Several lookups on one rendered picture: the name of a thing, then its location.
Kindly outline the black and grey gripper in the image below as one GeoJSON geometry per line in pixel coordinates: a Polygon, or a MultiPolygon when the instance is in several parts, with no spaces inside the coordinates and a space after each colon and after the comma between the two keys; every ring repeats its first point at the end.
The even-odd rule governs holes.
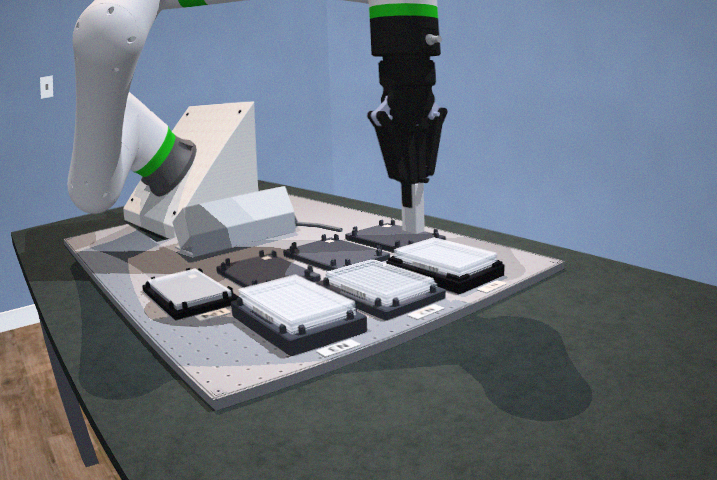
{"type": "Polygon", "coordinates": [[[434,175],[448,113],[435,103],[432,92],[435,62],[388,58],[380,60],[378,67],[381,105],[367,117],[375,128],[388,177],[401,183],[402,230],[425,232],[424,183],[434,175]]]}

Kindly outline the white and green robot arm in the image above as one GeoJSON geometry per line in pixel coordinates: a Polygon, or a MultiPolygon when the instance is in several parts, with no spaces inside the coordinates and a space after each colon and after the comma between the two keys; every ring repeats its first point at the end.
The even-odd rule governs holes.
{"type": "MultiPolygon", "coordinates": [[[[76,117],[67,182],[80,210],[111,208],[130,170],[158,197],[181,182],[196,145],[129,92],[132,78],[162,10],[237,1],[245,0],[94,0],[83,11],[73,32],[76,117]]],[[[344,1],[369,4],[371,55],[430,60],[441,54],[437,0],[344,1]]]]}

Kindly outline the white button panel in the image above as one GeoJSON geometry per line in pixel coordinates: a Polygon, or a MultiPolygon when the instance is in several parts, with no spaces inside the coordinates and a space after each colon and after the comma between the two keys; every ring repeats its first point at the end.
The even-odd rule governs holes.
{"type": "Polygon", "coordinates": [[[295,224],[343,231],[298,222],[285,186],[184,207],[172,223],[175,248],[192,257],[296,232],[295,224]]]}

